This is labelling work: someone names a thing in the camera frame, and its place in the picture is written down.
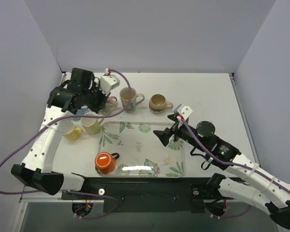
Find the blue butterfly mug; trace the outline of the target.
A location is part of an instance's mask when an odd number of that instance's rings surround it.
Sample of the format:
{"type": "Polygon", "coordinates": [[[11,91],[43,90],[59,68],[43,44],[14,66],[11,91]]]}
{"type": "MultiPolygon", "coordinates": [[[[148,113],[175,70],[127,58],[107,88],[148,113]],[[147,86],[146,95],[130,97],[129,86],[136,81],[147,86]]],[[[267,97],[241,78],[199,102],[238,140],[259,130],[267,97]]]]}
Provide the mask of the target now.
{"type": "MultiPolygon", "coordinates": [[[[82,106],[80,109],[77,110],[76,115],[84,115],[89,111],[89,108],[87,106],[82,106]]],[[[81,120],[81,117],[73,117],[73,121],[79,121],[81,120]]]]}

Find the beige round teapot mug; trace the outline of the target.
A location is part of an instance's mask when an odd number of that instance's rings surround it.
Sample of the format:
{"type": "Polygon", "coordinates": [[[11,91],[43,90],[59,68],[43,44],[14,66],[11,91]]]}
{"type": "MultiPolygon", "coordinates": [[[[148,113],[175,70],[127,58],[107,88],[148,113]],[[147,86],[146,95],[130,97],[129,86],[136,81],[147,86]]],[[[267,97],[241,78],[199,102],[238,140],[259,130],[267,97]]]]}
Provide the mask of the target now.
{"type": "Polygon", "coordinates": [[[161,114],[166,109],[173,109],[173,107],[173,103],[167,101],[161,94],[155,94],[149,100],[149,109],[155,114],[161,114]]]}

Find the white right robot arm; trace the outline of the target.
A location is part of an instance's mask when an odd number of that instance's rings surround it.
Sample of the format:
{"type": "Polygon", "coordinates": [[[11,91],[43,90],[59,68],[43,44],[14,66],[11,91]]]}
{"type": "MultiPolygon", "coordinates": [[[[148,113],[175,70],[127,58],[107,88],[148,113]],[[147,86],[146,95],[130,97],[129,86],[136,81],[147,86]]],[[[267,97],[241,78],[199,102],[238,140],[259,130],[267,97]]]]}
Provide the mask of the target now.
{"type": "Polygon", "coordinates": [[[213,174],[206,185],[207,194],[216,198],[232,198],[258,208],[269,215],[280,227],[290,230],[290,184],[266,172],[240,150],[215,135],[215,126],[202,121],[196,127],[188,125],[178,114],[169,115],[174,121],[170,128],[153,133],[164,146],[170,138],[190,144],[194,150],[203,152],[205,162],[242,180],[236,182],[222,174],[213,174]]]}

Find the cream floral mug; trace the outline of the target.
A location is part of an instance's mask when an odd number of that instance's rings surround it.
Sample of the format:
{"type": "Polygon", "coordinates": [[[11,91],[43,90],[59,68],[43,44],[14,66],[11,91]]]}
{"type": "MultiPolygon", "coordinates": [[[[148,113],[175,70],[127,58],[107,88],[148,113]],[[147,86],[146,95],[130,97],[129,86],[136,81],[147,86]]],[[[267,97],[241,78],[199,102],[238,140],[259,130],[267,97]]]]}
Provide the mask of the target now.
{"type": "Polygon", "coordinates": [[[119,96],[122,106],[125,108],[127,113],[133,113],[136,110],[136,106],[145,100],[144,94],[137,93],[132,87],[125,87],[121,89],[119,96]]]}

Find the orange mug black handle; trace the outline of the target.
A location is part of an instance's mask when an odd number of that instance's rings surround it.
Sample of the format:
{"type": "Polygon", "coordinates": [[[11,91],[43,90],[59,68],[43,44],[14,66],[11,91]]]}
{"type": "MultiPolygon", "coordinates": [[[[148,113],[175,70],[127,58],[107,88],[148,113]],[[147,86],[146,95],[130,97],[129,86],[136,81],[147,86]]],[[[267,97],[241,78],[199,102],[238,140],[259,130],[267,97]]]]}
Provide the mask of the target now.
{"type": "Polygon", "coordinates": [[[101,174],[109,174],[116,169],[116,160],[119,157],[118,153],[101,152],[95,157],[95,168],[101,174]]]}

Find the yellow mug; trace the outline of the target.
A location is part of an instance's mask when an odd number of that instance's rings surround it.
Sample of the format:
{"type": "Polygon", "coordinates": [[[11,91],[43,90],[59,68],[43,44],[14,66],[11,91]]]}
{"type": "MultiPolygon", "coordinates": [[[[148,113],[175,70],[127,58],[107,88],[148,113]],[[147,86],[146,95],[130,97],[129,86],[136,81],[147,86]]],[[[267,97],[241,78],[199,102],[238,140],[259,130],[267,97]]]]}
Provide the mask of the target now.
{"type": "Polygon", "coordinates": [[[84,130],[82,128],[76,127],[73,122],[68,121],[63,136],[69,141],[75,141],[83,134],[83,132],[84,130]]]}

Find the lime green mug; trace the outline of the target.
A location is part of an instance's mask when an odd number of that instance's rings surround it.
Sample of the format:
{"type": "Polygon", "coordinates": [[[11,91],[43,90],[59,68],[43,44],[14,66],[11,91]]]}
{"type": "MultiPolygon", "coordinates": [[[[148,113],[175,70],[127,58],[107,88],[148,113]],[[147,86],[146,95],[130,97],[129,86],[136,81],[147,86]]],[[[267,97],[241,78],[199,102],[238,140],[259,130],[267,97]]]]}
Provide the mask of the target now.
{"type": "Polygon", "coordinates": [[[96,118],[83,117],[81,119],[81,124],[88,134],[93,135],[93,134],[97,134],[100,131],[100,126],[103,121],[104,121],[103,118],[96,119],[96,118]]]}

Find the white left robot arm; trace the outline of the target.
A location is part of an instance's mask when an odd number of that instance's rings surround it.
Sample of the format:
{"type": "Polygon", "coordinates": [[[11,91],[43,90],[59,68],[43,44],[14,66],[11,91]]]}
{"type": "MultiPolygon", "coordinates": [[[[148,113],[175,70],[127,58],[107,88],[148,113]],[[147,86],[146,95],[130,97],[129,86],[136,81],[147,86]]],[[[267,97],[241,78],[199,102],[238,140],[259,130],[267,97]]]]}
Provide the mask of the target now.
{"type": "Polygon", "coordinates": [[[110,73],[95,77],[91,71],[73,68],[70,79],[50,92],[39,135],[21,164],[13,165],[12,175],[24,185],[49,195],[72,190],[77,198],[86,198],[90,187],[83,177],[53,171],[55,154],[62,137],[74,130],[71,116],[83,106],[95,113],[100,111],[117,84],[110,73]]]}

